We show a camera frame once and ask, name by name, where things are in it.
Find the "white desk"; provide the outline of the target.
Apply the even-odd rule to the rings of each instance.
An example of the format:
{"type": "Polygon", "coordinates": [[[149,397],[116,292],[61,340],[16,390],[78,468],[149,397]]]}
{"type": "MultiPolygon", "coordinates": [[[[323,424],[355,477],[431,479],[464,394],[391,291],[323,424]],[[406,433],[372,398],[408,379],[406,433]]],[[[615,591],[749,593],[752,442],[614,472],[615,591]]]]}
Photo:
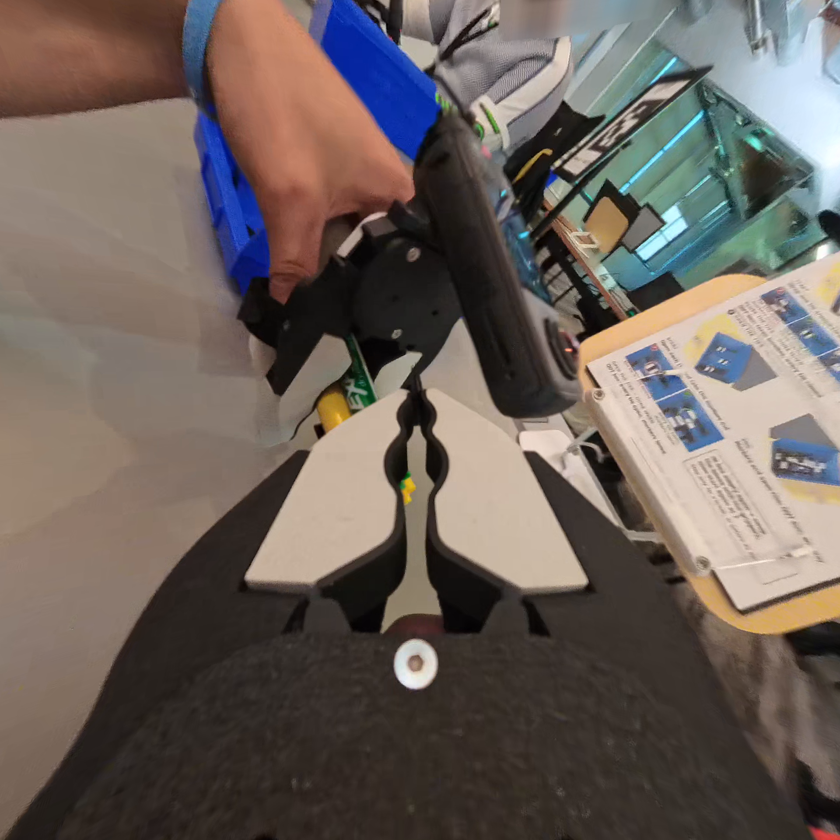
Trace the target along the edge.
{"type": "Polygon", "coordinates": [[[182,556],[284,460],[189,101],[2,121],[2,836],[182,556]]]}

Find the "laminated instruction sheet board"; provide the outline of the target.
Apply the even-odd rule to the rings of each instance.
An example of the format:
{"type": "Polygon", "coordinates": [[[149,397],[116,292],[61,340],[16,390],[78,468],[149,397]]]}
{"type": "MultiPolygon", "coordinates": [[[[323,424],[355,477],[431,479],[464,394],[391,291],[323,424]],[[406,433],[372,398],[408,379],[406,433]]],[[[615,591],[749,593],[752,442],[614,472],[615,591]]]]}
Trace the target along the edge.
{"type": "Polygon", "coordinates": [[[741,614],[838,584],[838,255],[609,353],[597,416],[741,614]]]}

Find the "green marker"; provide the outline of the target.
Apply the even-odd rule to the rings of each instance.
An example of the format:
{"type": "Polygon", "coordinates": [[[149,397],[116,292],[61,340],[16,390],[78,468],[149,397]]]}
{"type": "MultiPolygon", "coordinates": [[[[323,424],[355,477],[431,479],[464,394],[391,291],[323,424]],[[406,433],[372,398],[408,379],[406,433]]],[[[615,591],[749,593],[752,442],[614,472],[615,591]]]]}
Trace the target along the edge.
{"type": "Polygon", "coordinates": [[[350,368],[344,374],[341,386],[350,414],[354,416],[376,403],[378,396],[358,340],[350,334],[345,339],[345,345],[350,356],[350,368]]]}

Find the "blue wristband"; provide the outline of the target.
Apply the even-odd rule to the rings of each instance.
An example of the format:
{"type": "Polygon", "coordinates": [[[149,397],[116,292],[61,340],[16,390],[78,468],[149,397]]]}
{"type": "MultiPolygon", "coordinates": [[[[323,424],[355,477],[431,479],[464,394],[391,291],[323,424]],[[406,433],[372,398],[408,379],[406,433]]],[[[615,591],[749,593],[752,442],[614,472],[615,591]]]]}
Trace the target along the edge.
{"type": "Polygon", "coordinates": [[[207,75],[207,49],[221,1],[188,1],[182,26],[182,66],[188,93],[210,119],[217,119],[207,75]]]}

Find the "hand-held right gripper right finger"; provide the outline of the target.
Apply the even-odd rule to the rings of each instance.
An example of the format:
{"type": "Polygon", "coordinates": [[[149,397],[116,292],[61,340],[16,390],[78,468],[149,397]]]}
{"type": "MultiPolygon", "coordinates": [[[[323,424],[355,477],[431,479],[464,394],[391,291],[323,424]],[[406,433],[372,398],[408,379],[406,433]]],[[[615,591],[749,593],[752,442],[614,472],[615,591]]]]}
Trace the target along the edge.
{"type": "Polygon", "coordinates": [[[499,602],[584,592],[589,578],[518,443],[436,388],[422,394],[427,576],[449,632],[499,602]]]}

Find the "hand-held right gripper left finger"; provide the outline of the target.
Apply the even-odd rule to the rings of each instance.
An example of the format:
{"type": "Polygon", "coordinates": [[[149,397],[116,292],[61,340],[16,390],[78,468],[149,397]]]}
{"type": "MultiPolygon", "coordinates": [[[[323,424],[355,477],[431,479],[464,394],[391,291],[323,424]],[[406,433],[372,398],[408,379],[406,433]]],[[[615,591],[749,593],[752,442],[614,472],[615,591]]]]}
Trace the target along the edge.
{"type": "Polygon", "coordinates": [[[309,451],[245,573],[253,592],[320,596],[376,631],[406,571],[401,483],[414,400],[400,389],[309,451]]]}

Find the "round light wooden table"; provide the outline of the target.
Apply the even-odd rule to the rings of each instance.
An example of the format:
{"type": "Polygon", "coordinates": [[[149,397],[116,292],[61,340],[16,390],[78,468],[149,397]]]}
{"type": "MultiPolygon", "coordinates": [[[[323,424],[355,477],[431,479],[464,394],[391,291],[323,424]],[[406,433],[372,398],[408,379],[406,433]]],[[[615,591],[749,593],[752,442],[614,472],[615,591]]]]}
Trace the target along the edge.
{"type": "Polygon", "coordinates": [[[727,303],[737,295],[752,292],[764,283],[764,279],[751,275],[720,276],[586,339],[581,346],[579,381],[584,393],[584,404],[591,412],[595,428],[603,437],[629,487],[652,522],[656,535],[663,540],[680,572],[708,612],[739,631],[779,636],[822,623],[837,622],[838,584],[770,604],[756,612],[739,613],[730,604],[718,582],[709,575],[702,576],[695,572],[688,550],[682,544],[676,521],[666,513],[664,502],[655,500],[652,492],[646,488],[642,470],[631,465],[628,447],[618,440],[614,432],[607,429],[605,420],[598,418],[597,406],[600,400],[594,393],[600,386],[586,370],[589,364],[608,354],[624,351],[633,343],[647,341],[656,333],[727,303]]]}

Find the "grey square panel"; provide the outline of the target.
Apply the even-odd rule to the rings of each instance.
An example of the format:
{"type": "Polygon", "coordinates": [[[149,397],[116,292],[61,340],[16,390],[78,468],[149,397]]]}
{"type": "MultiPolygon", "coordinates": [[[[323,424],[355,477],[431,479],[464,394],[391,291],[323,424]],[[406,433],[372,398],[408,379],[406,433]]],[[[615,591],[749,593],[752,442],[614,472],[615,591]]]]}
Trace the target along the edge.
{"type": "Polygon", "coordinates": [[[664,219],[650,204],[642,205],[634,220],[627,227],[622,239],[622,246],[629,253],[634,253],[651,237],[654,237],[664,225],[664,219]]]}

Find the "blue plastic bin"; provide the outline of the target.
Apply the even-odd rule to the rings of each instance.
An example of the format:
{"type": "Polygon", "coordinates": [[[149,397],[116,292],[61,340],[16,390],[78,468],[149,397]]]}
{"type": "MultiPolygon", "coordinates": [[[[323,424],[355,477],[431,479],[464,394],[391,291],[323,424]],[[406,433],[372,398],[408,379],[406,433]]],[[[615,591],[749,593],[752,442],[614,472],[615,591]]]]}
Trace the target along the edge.
{"type": "MultiPolygon", "coordinates": [[[[309,34],[402,158],[414,161],[439,111],[433,79],[356,2],[316,2],[309,34]]],[[[193,134],[224,268],[244,295],[253,279],[268,276],[264,220],[216,122],[199,112],[193,134]]]]}

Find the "brown wooden table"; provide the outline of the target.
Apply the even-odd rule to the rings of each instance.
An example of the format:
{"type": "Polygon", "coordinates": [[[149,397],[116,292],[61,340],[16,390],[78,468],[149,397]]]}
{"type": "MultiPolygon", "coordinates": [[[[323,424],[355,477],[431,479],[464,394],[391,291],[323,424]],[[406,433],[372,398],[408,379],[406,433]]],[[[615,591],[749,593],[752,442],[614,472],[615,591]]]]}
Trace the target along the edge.
{"type": "Polygon", "coordinates": [[[604,266],[604,256],[596,237],[575,226],[564,215],[557,216],[540,242],[559,250],[554,261],[570,281],[584,284],[602,308],[608,308],[619,321],[636,316],[639,310],[604,266]]]}

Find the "person's left hand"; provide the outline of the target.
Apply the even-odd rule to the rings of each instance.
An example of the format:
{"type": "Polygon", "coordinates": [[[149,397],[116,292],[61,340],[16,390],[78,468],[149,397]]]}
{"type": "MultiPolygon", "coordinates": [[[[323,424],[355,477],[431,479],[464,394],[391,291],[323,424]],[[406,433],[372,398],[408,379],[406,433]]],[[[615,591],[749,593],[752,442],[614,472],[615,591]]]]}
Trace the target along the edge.
{"type": "Polygon", "coordinates": [[[413,178],[282,2],[222,2],[206,68],[220,127],[264,219],[269,291],[284,304],[318,274],[330,222],[406,203],[413,178]]]}

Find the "tan square panel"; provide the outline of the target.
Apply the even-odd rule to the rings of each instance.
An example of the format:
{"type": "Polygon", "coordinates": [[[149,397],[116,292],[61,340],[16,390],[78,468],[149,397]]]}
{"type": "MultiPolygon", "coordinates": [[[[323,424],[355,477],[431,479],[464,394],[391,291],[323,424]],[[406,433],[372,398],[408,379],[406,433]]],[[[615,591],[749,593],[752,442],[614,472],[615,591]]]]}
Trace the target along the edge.
{"type": "Polygon", "coordinates": [[[637,215],[633,201],[618,193],[595,199],[583,222],[603,256],[609,256],[623,241],[637,215]]]}

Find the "person's left forearm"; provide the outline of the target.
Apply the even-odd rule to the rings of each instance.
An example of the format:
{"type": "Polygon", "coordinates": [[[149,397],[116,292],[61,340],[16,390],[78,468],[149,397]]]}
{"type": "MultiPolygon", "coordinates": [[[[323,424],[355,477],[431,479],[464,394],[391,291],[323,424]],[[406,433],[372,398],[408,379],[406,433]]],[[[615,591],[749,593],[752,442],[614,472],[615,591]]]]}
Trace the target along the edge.
{"type": "Polygon", "coordinates": [[[1,117],[187,96],[185,1],[2,1],[1,117]]]}

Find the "black bag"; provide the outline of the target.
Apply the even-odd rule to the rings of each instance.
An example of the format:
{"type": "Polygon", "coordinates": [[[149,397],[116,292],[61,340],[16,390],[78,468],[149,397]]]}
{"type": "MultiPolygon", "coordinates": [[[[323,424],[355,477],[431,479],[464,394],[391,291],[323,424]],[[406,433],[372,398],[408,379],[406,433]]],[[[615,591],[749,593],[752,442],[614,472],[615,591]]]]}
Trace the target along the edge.
{"type": "Polygon", "coordinates": [[[604,119],[603,114],[586,116],[562,101],[542,129],[508,157],[505,174],[525,217],[530,218],[541,206],[553,163],[582,142],[604,119]]]}

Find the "black white printed tag board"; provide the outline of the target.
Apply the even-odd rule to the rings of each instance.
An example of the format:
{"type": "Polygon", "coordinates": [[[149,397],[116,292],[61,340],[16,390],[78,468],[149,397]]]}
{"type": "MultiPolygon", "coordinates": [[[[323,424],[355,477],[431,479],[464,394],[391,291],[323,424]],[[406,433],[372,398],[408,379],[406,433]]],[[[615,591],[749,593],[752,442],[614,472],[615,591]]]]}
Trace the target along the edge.
{"type": "Polygon", "coordinates": [[[656,80],[630,101],[609,122],[586,136],[573,150],[553,164],[557,176],[575,184],[591,174],[597,165],[610,159],[652,119],[703,80],[712,66],[671,73],[656,80]]]}

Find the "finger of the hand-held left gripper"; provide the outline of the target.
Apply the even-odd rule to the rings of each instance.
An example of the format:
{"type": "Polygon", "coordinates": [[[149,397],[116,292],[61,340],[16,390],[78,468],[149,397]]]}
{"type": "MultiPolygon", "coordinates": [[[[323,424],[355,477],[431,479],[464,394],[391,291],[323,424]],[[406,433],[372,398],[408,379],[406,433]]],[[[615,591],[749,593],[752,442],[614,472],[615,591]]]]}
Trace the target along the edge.
{"type": "Polygon", "coordinates": [[[389,396],[402,390],[406,381],[410,379],[414,367],[422,358],[421,353],[409,351],[384,364],[377,373],[377,395],[389,396]]]}
{"type": "Polygon", "coordinates": [[[313,412],[320,395],[351,364],[344,339],[325,335],[311,352],[284,395],[272,390],[267,373],[277,359],[268,345],[251,337],[251,365],[256,373],[256,441],[264,448],[289,443],[301,423],[313,412]]]}

